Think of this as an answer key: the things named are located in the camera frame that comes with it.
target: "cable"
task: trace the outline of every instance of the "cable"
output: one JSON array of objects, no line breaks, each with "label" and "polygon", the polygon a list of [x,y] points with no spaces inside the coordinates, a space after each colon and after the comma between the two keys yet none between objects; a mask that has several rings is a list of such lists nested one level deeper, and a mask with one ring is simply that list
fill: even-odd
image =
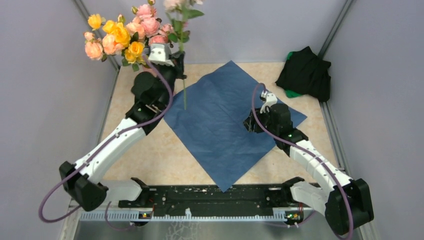
[{"label": "cable", "polygon": [[[298,224],[296,224],[296,226],[297,227],[300,227],[300,226],[302,226],[303,224],[305,224],[307,221],[309,221],[309,219],[311,219],[315,214],[316,214],[317,212],[316,211],[313,211],[311,214],[309,214],[302,222],[300,222],[300,223],[298,223]],[[293,226],[293,225],[289,225],[289,224],[285,224],[285,223],[283,223],[283,224],[276,224],[276,223],[270,223],[270,222],[266,222],[266,221],[264,221],[263,222],[265,225],[268,225],[268,226],[273,226],[273,227],[280,227],[280,228],[291,228],[291,226]]]},{"label": "cable", "polygon": [[164,78],[164,76],[156,69],[155,66],[153,66],[153,64],[148,60],[148,58],[143,55],[143,59],[144,61],[147,63],[147,65],[157,74],[157,76],[159,77],[160,81],[165,85],[166,89],[168,90],[169,93],[169,103],[166,106],[165,110],[163,110],[158,116],[154,117],[153,119],[146,121],[146,122],[142,122],[140,124],[137,124],[135,126],[131,126],[125,129],[122,129],[120,132],[117,133],[117,135],[113,135],[112,137],[110,137],[108,140],[106,140],[88,159],[85,163],[83,163],[79,168],[77,168],[75,171],[73,171],[71,174],[69,174],[67,177],[65,177],[62,181],[60,181],[58,184],[56,184],[48,193],[47,195],[43,198],[43,200],[41,201],[41,204],[38,208],[38,217],[40,218],[41,221],[43,221],[44,223],[56,223],[59,222],[65,218],[67,218],[68,216],[70,216],[71,214],[73,214],[75,211],[77,211],[79,208],[81,208],[81,206],[77,206],[74,209],[72,209],[70,212],[66,213],[65,215],[58,217],[56,219],[47,219],[44,217],[43,215],[43,209],[44,206],[46,205],[47,200],[50,198],[50,196],[52,196],[52,194],[58,189],[60,188],[64,183],[66,183],[69,179],[71,179],[73,176],[75,176],[77,173],[79,173],[83,168],[85,168],[93,159],[95,156],[97,156],[110,142],[112,142],[114,139],[117,138],[117,136],[126,133],[128,131],[131,131],[133,129],[139,129],[141,127],[144,127],[146,125],[149,125],[151,123],[154,123],[158,120],[160,120],[165,113],[170,109],[172,102],[173,102],[173,91],[171,90],[170,85],[168,84],[167,80]]},{"label": "cable", "polygon": [[125,231],[128,231],[128,230],[131,230],[131,229],[133,229],[133,228],[135,228],[136,226],[132,223],[132,222],[130,222],[129,223],[129,226],[128,227],[124,227],[124,228],[119,228],[119,227],[115,227],[115,226],[112,226],[112,224],[109,222],[109,220],[108,220],[108,209],[109,209],[109,207],[111,206],[111,201],[107,204],[107,206],[106,206],[106,210],[104,210],[104,220],[106,221],[106,224],[111,228],[111,229],[113,229],[113,230],[116,230],[116,231],[119,231],[119,232],[125,232]]},{"label": "cable", "polygon": [[300,150],[302,150],[302,151],[304,151],[305,153],[307,153],[307,154],[309,154],[309,155],[311,155],[312,157],[314,157],[314,158],[316,158],[316,160],[320,163],[320,164],[322,164],[322,166],[324,167],[324,169],[327,171],[327,173],[328,173],[328,175],[334,180],[334,182],[335,182],[335,184],[337,185],[337,188],[338,188],[338,190],[340,191],[340,193],[341,193],[341,197],[343,198],[343,202],[344,202],[344,205],[346,206],[346,210],[347,210],[347,218],[349,219],[349,232],[348,232],[348,234],[347,234],[347,237],[346,238],[344,238],[344,237],[341,237],[341,236],[339,236],[338,234],[336,234],[336,233],[334,233],[336,236],[337,236],[337,238],[338,239],[341,239],[341,240],[350,240],[350,239],[352,239],[352,236],[353,236],[353,234],[354,234],[354,220],[353,220],[353,217],[352,217],[352,211],[351,211],[351,208],[350,208],[350,205],[349,205],[349,201],[348,201],[348,196],[346,195],[346,193],[345,193],[345,191],[343,190],[343,188],[342,188],[342,185],[340,184],[340,182],[339,182],[339,180],[337,180],[337,178],[336,178],[336,176],[333,174],[333,172],[330,170],[330,168],[324,163],[324,161],[323,160],[321,160],[319,157],[317,157],[315,154],[313,154],[311,151],[309,151],[309,150],[307,150],[307,149],[305,149],[305,148],[303,148],[303,147],[301,147],[301,146],[298,146],[298,145],[296,145],[296,144],[294,144],[294,143],[292,143],[292,142],[289,142],[289,141],[287,141],[287,140],[284,140],[284,139],[281,139],[280,137],[278,137],[278,136],[275,136],[274,134],[272,134],[270,131],[268,131],[263,125],[262,125],[262,123],[259,121],[259,119],[258,119],[258,116],[257,116],[257,114],[256,114],[256,111],[255,111],[255,95],[256,95],[256,91],[258,90],[258,88],[259,88],[259,86],[262,86],[263,87],[263,91],[266,91],[267,90],[267,87],[265,86],[265,84],[263,84],[263,83],[258,83],[257,85],[256,85],[256,87],[254,88],[254,90],[253,90],[253,95],[252,95],[252,100],[251,100],[251,110],[252,110],[252,112],[253,112],[253,117],[254,117],[254,119],[256,120],[256,123],[259,125],[259,127],[265,132],[265,133],[267,133],[268,135],[270,135],[271,137],[273,137],[274,139],[276,139],[276,140],[278,140],[278,141],[280,141],[280,142],[282,142],[282,143],[285,143],[285,144],[287,144],[287,145],[290,145],[290,146],[292,146],[292,147],[295,147],[295,148],[298,148],[298,149],[300,149]]}]

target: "blue cloth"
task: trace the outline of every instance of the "blue cloth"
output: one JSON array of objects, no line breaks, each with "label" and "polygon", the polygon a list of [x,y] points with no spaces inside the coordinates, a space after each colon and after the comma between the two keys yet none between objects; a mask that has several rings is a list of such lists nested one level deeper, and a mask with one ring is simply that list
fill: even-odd
[{"label": "blue cloth", "polygon": [[[248,132],[252,94],[258,82],[230,61],[174,97],[165,121],[203,169],[225,192],[276,144],[266,133]],[[256,93],[255,107],[262,106]],[[290,108],[294,127],[307,117]]]}]

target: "black cloth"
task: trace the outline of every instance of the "black cloth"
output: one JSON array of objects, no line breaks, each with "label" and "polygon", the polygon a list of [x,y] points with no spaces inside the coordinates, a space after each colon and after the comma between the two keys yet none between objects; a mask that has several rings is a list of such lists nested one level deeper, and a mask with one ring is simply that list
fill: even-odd
[{"label": "black cloth", "polygon": [[308,94],[326,102],[330,99],[330,66],[331,62],[319,59],[307,46],[293,52],[275,83],[285,90]]}]

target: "floor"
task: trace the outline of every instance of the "floor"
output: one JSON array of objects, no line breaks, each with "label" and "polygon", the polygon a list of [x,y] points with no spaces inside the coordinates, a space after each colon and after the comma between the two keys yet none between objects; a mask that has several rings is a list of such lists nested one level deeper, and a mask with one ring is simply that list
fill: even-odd
[{"label": "floor", "polygon": [[[202,76],[213,72],[222,65],[187,64],[185,66],[185,74],[188,76],[186,86],[194,84]],[[309,137],[309,140],[323,156],[336,165],[318,101],[307,95],[287,98],[283,89],[275,85],[274,82],[283,69],[284,63],[238,63],[238,65],[258,82],[265,83],[267,88],[280,100],[307,115],[307,119],[298,128]],[[134,96],[130,89],[137,74],[138,72],[133,72],[131,67],[121,68],[106,119],[103,138],[115,129],[134,104]],[[177,80],[175,92],[182,89],[182,81]],[[306,181],[314,182],[313,178],[297,162],[275,147],[236,184],[282,183],[298,176]],[[214,184],[164,120],[147,137],[131,147],[109,169],[104,178],[127,180],[131,177],[137,177],[147,185]]]}]

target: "pink rose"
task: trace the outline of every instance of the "pink rose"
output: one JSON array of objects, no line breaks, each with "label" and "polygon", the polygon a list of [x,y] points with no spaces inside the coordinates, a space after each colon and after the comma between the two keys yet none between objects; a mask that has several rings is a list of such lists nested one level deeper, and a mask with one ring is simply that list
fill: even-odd
[{"label": "pink rose", "polygon": [[136,24],[141,24],[142,19],[139,16],[135,16],[134,19],[132,20],[132,22],[136,23]]},{"label": "pink rose", "polygon": [[120,43],[115,42],[115,36],[112,34],[107,34],[103,38],[103,50],[105,54],[113,55],[120,52],[122,49],[124,49],[124,46]]},{"label": "pink rose", "polygon": [[145,18],[141,25],[144,28],[144,32],[148,38],[156,35],[158,33],[159,28],[161,27],[161,24],[156,21],[154,17],[148,17]]},{"label": "pink rose", "polygon": [[126,29],[128,30],[129,34],[133,35],[135,33],[138,33],[138,39],[144,39],[146,36],[145,29],[143,25],[136,23],[136,22],[130,22],[126,25]]},{"label": "pink rose", "polygon": [[152,36],[149,40],[148,40],[148,45],[152,45],[152,44],[166,44],[168,42],[168,37],[164,36],[164,35],[156,35],[156,36]]},{"label": "pink rose", "polygon": [[91,40],[93,40],[93,39],[94,39],[94,33],[89,32],[89,31],[86,31],[86,32],[84,32],[84,38],[85,38],[87,41],[91,41]]},{"label": "pink rose", "polygon": [[181,4],[185,4],[186,0],[165,0],[163,1],[163,6],[167,12],[172,12],[177,7],[181,6]]},{"label": "pink rose", "polygon": [[160,30],[159,30],[159,34],[160,35],[165,35],[168,36],[168,34],[173,33],[174,32],[174,28],[172,27],[171,24],[164,24]]},{"label": "pink rose", "polygon": [[150,6],[149,4],[143,4],[138,7],[137,12],[135,14],[141,19],[146,19],[156,17],[156,13],[156,8]]},{"label": "pink rose", "polygon": [[103,57],[103,47],[99,42],[87,42],[85,44],[85,53],[92,60],[100,60]]}]

